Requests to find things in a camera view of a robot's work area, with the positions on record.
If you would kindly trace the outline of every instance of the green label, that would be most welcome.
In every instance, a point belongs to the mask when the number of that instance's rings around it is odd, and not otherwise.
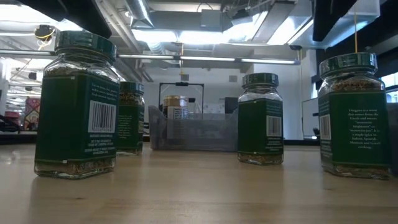
[[[118,150],[142,150],[144,110],[139,105],[119,105]]]
[[[119,85],[91,74],[43,78],[35,160],[116,156]]]
[[[283,154],[282,102],[258,99],[239,102],[238,152]]]
[[[386,92],[329,93],[318,104],[325,166],[389,166]]]

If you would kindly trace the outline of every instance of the table surface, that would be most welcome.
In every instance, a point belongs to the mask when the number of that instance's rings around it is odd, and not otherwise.
[[[398,180],[322,172],[317,147],[281,166],[152,151],[83,180],[37,177],[34,145],[0,146],[0,223],[398,223]]]

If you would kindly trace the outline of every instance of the red object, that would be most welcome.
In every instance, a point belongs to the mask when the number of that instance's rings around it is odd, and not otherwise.
[[[16,123],[17,125],[19,125],[19,113],[15,112],[15,111],[6,111],[5,115],[6,118],[8,118],[9,120],[11,120],[12,122]]]
[[[26,99],[24,129],[35,131],[39,126],[40,98]]]

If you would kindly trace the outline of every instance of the metal frame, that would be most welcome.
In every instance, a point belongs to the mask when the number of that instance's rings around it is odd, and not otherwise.
[[[205,84],[202,83],[187,83],[187,82],[176,82],[176,83],[159,83],[159,103],[158,108],[160,108],[160,91],[162,90],[162,85],[175,85],[175,86],[190,86],[196,85],[201,86],[201,113],[203,114],[203,102],[205,99]]]

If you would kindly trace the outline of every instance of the barcode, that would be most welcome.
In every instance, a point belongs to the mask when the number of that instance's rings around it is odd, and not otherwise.
[[[282,118],[267,116],[267,136],[282,137]]]
[[[114,133],[115,122],[116,105],[90,101],[89,133]]]
[[[330,114],[319,117],[320,129],[321,129],[321,139],[330,140]]]

